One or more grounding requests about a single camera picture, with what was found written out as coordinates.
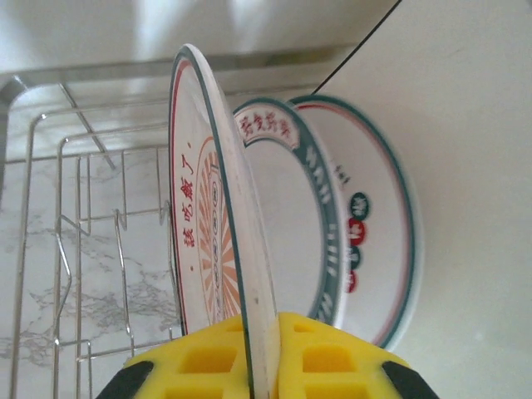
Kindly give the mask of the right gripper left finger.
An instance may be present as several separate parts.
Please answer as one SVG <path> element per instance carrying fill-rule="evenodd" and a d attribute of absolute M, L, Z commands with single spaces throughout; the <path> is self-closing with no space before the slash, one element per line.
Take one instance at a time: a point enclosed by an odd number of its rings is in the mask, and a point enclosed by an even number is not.
<path fill-rule="evenodd" d="M 99 398 L 249 398 L 240 316 L 131 358 Z"/>

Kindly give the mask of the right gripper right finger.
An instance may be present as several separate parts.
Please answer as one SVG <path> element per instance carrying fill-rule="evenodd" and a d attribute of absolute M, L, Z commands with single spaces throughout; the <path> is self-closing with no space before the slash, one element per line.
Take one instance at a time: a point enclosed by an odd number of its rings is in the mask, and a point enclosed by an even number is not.
<path fill-rule="evenodd" d="M 277 398 L 437 398 L 397 355 L 296 313 L 279 315 Z"/>

